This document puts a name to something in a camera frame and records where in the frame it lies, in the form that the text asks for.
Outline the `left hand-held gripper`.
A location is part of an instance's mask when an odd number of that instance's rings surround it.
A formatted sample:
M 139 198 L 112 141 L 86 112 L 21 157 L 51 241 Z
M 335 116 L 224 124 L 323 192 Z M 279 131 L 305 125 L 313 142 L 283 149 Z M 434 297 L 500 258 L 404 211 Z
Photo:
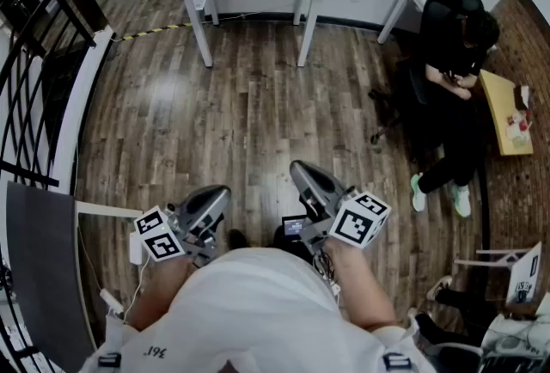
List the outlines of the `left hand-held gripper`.
M 231 202 L 231 190 L 225 185 L 210 185 L 190 193 L 180 205 L 180 220 L 191 220 L 182 226 L 175 211 L 158 205 L 136 218 L 134 227 L 144 249 L 155 262 L 186 257 L 197 267 L 216 258 L 213 238 L 217 226 Z

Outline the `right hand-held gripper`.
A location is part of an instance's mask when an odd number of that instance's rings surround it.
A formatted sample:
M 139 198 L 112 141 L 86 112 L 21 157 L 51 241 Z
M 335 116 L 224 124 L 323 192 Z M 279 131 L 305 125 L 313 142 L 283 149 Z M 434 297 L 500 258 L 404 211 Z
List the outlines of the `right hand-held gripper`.
M 290 177 L 304 206 L 315 212 L 336 210 L 323 220 L 306 223 L 300 231 L 302 242 L 312 254 L 329 237 L 365 249 L 391 213 L 391 207 L 370 192 L 343 196 L 345 186 L 313 163 L 292 162 Z

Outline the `person's right forearm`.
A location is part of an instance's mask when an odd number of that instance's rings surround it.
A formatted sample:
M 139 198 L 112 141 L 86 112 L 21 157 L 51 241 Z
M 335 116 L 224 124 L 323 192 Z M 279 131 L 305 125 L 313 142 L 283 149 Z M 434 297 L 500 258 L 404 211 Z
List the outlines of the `person's right forearm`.
M 352 324 L 368 332 L 396 326 L 394 306 L 377 281 L 363 251 L 334 238 L 324 242 Z

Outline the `person's left forearm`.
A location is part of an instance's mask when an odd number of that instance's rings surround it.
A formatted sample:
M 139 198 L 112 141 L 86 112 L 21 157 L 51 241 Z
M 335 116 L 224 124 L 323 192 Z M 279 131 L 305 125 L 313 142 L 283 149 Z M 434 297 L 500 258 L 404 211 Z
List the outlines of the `person's left forearm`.
M 159 321 L 194 270 L 193 262 L 186 257 L 158 262 L 144 292 L 131 306 L 125 323 L 142 332 Z

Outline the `person's black shoe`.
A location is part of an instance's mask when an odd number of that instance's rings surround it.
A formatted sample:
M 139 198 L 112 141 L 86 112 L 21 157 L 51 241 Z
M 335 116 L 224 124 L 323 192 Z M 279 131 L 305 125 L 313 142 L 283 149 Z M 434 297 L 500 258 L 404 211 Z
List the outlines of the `person's black shoe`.
M 247 237 L 238 229 L 230 229 L 228 231 L 226 242 L 230 251 L 249 247 Z

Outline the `black device with screen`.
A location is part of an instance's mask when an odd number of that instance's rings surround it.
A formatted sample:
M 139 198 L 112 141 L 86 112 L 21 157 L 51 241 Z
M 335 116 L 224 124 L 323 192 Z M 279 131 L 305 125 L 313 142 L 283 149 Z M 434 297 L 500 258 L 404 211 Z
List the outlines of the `black device with screen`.
M 284 237 L 292 240 L 299 239 L 306 220 L 305 215 L 282 217 Z

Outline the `person's black trousers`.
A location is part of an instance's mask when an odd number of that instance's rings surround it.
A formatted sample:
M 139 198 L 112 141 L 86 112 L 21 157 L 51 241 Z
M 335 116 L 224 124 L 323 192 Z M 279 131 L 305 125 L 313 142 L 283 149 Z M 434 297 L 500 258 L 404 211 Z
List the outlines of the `person's black trousers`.
M 276 228 L 270 247 L 283 250 L 308 263 L 312 262 L 312 255 L 301 241 L 300 236 L 286 235 L 283 225 Z

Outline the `white power adapter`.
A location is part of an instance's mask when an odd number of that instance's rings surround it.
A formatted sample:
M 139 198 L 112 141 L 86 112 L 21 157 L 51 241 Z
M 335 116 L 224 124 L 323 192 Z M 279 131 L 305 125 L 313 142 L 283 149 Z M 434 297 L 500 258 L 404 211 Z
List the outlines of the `white power adapter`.
M 131 232 L 129 235 L 129 260 L 137 266 L 143 262 L 142 242 L 138 232 Z

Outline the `person's white t-shirt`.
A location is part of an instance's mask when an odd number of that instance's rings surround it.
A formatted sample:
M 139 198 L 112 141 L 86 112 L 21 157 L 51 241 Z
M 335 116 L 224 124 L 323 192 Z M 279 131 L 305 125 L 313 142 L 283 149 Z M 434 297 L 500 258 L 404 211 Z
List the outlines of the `person's white t-shirt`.
M 121 354 L 120 367 L 98 368 L 109 352 Z M 387 373 L 389 352 L 412 363 L 395 373 L 436 373 L 412 329 L 357 327 L 304 260 L 241 248 L 193 273 L 167 314 L 142 332 L 109 318 L 104 344 L 81 372 Z

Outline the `grey panel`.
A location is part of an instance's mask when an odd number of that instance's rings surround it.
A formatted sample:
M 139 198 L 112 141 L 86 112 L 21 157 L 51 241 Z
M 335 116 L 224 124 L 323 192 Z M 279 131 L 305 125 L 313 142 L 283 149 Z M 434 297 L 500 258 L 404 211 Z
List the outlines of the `grey panel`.
M 94 353 L 80 280 L 75 202 L 13 181 L 7 186 L 9 265 L 34 346 L 65 373 Z

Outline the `yellow black striped floor tape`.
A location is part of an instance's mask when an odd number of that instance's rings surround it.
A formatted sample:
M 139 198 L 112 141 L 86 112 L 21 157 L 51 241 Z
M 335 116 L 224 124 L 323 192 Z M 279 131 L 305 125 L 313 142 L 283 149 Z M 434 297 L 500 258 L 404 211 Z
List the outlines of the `yellow black striped floor tape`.
M 149 34 L 158 34 L 158 33 L 161 33 L 163 31 L 170 30 L 170 29 L 192 28 L 192 27 L 193 27 L 193 25 L 190 22 L 184 22 L 184 23 L 175 24 L 175 25 L 167 25 L 167 26 L 160 27 L 160 28 L 152 28 L 152 29 L 137 32 L 137 33 L 134 33 L 134 34 L 128 34 L 128 35 L 125 35 L 123 37 L 120 37 L 116 41 L 134 40 L 134 39 L 139 38 L 139 37 L 143 37 L 143 36 L 146 36 L 146 35 L 149 35 Z

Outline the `yellow low table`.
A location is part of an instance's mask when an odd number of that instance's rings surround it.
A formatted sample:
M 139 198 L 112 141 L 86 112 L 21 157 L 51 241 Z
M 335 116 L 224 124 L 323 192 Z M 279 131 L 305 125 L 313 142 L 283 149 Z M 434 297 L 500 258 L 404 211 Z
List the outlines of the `yellow low table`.
M 512 81 L 491 73 L 487 70 L 480 71 L 480 83 L 491 111 L 492 121 L 495 126 L 498 148 L 502 156 L 525 156 L 532 155 L 534 148 L 530 135 L 530 143 L 515 148 L 512 142 L 506 137 L 505 128 L 507 117 L 516 110 L 513 89 L 517 86 Z

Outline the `red white food container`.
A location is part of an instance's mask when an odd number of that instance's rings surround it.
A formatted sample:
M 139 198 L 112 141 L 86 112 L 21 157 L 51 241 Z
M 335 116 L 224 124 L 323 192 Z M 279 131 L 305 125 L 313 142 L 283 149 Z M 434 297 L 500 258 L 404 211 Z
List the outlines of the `red white food container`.
M 530 143 L 529 110 L 515 111 L 507 117 L 505 134 L 515 148 L 523 147 Z

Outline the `white sign stand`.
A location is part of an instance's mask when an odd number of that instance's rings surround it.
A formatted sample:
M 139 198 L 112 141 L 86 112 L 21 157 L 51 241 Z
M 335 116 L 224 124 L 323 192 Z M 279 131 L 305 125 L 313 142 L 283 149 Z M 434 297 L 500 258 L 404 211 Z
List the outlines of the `white sign stand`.
M 505 268 L 510 272 L 506 304 L 531 303 L 541 267 L 542 242 L 531 248 L 489 249 L 476 251 L 477 260 L 454 259 L 460 266 Z

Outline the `black stair railing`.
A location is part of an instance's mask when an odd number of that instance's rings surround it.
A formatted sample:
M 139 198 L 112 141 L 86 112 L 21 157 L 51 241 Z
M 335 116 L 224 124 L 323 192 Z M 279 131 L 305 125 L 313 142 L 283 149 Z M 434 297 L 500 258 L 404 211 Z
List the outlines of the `black stair railing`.
M 0 177 L 51 190 L 70 93 L 92 33 L 68 0 L 43 0 L 20 32 L 9 37 L 0 69 Z

